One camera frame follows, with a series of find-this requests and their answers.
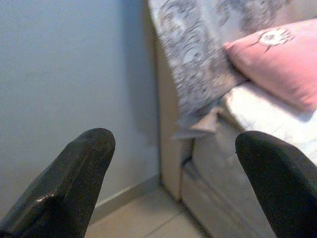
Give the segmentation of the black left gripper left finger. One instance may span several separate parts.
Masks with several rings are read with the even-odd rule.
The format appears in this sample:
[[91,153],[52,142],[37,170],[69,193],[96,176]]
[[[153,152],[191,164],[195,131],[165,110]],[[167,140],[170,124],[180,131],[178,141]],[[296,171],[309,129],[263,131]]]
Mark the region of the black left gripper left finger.
[[105,128],[69,142],[1,220],[0,236],[83,238],[114,151],[114,135]]

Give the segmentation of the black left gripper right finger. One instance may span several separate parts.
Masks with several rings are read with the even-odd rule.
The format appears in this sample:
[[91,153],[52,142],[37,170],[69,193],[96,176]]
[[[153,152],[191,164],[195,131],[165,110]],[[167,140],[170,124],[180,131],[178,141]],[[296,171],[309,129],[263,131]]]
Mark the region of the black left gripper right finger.
[[260,131],[235,139],[238,160],[278,238],[317,236],[317,167],[297,147]]

